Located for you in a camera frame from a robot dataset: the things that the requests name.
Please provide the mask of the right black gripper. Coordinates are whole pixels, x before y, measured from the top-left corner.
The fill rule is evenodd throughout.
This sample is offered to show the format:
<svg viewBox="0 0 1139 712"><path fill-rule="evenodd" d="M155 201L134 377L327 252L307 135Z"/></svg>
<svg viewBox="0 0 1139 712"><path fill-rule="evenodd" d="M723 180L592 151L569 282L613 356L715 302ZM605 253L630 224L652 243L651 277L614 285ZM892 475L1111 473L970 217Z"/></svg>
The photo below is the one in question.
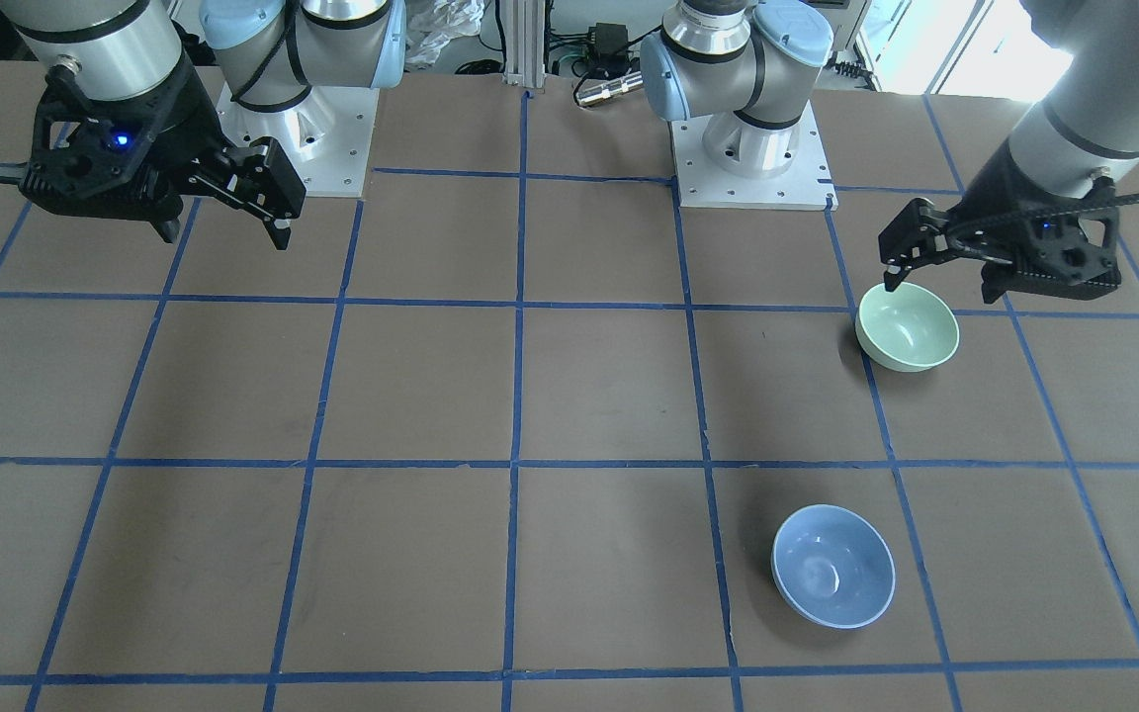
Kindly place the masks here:
<svg viewBox="0 0 1139 712"><path fill-rule="evenodd" d="M175 244L181 195L195 188L257 218L285 251L308 185L272 136L230 146L191 64L118 101L91 98L75 72L54 66L36 107L31 200L55 215L149 215L155 234Z"/></svg>

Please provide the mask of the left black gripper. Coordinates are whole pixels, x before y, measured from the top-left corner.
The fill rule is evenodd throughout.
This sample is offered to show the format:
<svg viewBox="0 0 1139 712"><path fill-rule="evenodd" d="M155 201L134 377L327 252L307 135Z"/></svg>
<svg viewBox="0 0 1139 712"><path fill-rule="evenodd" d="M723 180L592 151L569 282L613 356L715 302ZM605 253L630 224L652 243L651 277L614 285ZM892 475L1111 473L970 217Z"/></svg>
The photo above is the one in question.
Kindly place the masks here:
<svg viewBox="0 0 1139 712"><path fill-rule="evenodd" d="M975 179L967 186L962 200L950 211L954 226L985 218L1009 215L1009 213L1072 208L1084 199L1107 200L1116 197L1115 182L1111 177L1085 175L1081 180L1079 198L1057 197L1040 189L1029 177L1022 174L1011 158L1008 141L995 149L993 157L981 167ZM1088 208L1089 212L1107 208ZM954 260L954 249L947 240L949 216L926 198L913 198L906 203L890 226L878 234L877 244L883 265L883 289L894 293L901 284L925 265L941 265ZM1017 275L1016 262L1021 257L1024 243L1024 223L1039 218L1017 218L998 226L982 226L967 234L958 234L957 239L967 246L982 243L990 255L1003 256L1008 263L986 262L982 267L981 297L985 304L994 304L1015 288L1025 288L1025 280Z"/></svg>

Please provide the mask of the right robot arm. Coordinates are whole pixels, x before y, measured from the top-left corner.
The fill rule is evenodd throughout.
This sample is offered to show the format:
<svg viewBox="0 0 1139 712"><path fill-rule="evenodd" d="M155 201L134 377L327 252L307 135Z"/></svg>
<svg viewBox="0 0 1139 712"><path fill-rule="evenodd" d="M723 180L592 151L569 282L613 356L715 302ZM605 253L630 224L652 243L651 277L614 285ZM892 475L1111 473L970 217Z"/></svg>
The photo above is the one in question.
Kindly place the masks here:
<svg viewBox="0 0 1139 712"><path fill-rule="evenodd" d="M3 1L46 66L31 154L0 166L51 215L181 231L185 197L254 216L277 249L308 193L344 197L366 161L361 116L405 68L402 1L204 1L203 36L155 1ZM708 207L816 208L827 156L811 91L831 27L800 1L678 1L621 44L595 108L644 91L673 131L679 180Z"/></svg>

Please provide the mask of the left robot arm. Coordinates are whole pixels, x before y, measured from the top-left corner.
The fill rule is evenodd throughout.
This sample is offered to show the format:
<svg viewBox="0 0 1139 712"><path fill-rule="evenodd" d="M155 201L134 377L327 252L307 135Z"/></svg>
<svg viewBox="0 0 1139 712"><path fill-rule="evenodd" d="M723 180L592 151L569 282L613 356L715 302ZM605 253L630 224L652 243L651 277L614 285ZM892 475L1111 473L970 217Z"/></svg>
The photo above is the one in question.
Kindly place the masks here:
<svg viewBox="0 0 1139 712"><path fill-rule="evenodd" d="M1032 28L1072 63L1013 126L950 216L995 260L982 298L1008 292L1093 301L1120 287L1117 208L1107 200L1139 163L1139 1L1029 1Z"/></svg>

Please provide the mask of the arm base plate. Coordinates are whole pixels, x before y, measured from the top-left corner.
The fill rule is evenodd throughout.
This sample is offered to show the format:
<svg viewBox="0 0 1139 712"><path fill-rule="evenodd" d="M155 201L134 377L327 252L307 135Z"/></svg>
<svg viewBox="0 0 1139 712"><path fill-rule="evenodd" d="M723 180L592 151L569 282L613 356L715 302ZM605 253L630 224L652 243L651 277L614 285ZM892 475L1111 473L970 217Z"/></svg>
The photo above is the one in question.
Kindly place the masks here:
<svg viewBox="0 0 1139 712"><path fill-rule="evenodd" d="M670 122L679 203L685 208L839 207L813 105L796 125L751 126L734 113Z"/></svg>
<svg viewBox="0 0 1139 712"><path fill-rule="evenodd" d="M222 87L218 116L238 145L271 136L288 154L309 197L360 199L364 191L377 104L371 87L313 87L303 103L279 113L259 113L231 101Z"/></svg>

